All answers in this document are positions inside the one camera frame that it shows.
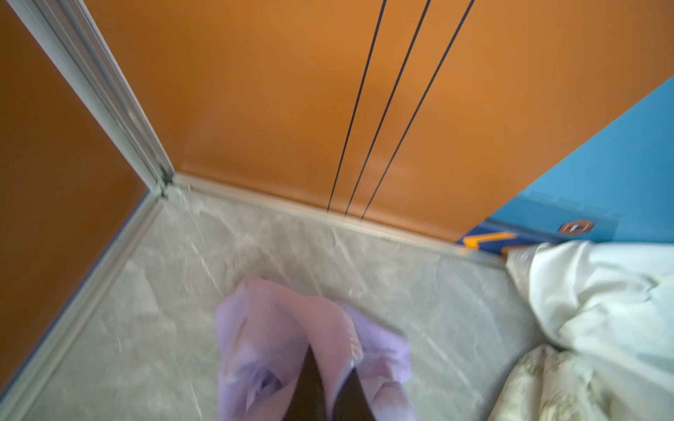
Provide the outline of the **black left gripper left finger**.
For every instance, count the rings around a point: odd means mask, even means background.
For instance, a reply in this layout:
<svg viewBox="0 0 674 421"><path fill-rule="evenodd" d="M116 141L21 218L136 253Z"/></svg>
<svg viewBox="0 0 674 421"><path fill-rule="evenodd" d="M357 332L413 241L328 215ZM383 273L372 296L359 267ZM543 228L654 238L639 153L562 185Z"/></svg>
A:
<svg viewBox="0 0 674 421"><path fill-rule="evenodd" d="M319 373L313 350L308 347L283 421L326 421L327 419L321 373Z"/></svg>

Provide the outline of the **lavender purple cloth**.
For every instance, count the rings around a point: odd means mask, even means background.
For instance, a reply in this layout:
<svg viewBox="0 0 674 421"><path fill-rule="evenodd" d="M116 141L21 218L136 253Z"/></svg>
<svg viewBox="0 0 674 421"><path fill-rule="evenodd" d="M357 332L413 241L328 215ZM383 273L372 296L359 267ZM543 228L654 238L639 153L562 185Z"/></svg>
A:
<svg viewBox="0 0 674 421"><path fill-rule="evenodd" d="M283 420L308 347L321 373L327 420L353 369L376 420L415 418L404 388L411 377L408 340L346 303L248 278L217 308L215 321L222 420Z"/></svg>

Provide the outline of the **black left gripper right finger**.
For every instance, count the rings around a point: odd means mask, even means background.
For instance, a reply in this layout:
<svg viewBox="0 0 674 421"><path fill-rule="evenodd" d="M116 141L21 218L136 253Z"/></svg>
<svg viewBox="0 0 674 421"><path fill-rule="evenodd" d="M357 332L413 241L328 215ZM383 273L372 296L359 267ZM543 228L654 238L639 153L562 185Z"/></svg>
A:
<svg viewBox="0 0 674 421"><path fill-rule="evenodd" d="M344 382L333 407L333 421L375 421L358 373L353 369Z"/></svg>

